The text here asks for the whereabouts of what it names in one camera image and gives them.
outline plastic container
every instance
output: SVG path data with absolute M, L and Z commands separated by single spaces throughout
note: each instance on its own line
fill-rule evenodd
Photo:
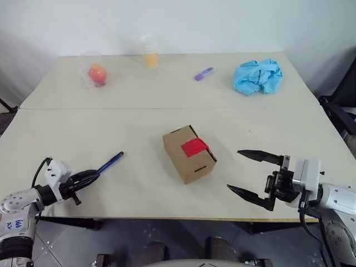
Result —
M 145 58 L 145 64 L 148 68 L 158 66 L 158 52 L 156 40 L 153 36 L 142 36 L 140 39 L 142 52 Z
M 79 56 L 79 73 L 84 88 L 102 87 L 105 85 L 107 72 L 102 56 L 98 51 L 89 51 Z

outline white wall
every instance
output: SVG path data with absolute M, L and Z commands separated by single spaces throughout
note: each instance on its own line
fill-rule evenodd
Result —
M 0 0 L 0 97 L 21 102 L 60 55 L 140 53 L 148 31 L 161 53 L 285 50 L 312 91 L 328 91 L 355 25 L 355 0 Z

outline red cloth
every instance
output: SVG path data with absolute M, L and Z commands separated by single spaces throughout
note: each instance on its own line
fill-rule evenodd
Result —
M 198 154 L 199 152 L 202 152 L 209 148 L 207 144 L 204 143 L 203 140 L 200 138 L 194 138 L 188 141 L 187 143 L 181 145 L 181 147 L 187 157 L 194 156 L 195 154 Z

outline purple marker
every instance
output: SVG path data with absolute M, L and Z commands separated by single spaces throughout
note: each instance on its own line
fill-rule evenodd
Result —
M 204 71 L 200 72 L 199 74 L 195 75 L 194 79 L 196 81 L 200 81 L 205 76 L 211 74 L 214 70 L 215 70 L 215 68 L 213 68 L 213 67 L 207 68 L 206 70 L 204 70 Z

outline plastic cup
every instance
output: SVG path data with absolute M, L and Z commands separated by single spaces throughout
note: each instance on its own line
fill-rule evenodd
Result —
M 145 58 L 145 64 L 148 68 L 158 66 L 158 53 L 156 40 L 153 36 L 142 36 L 140 39 L 142 52 Z

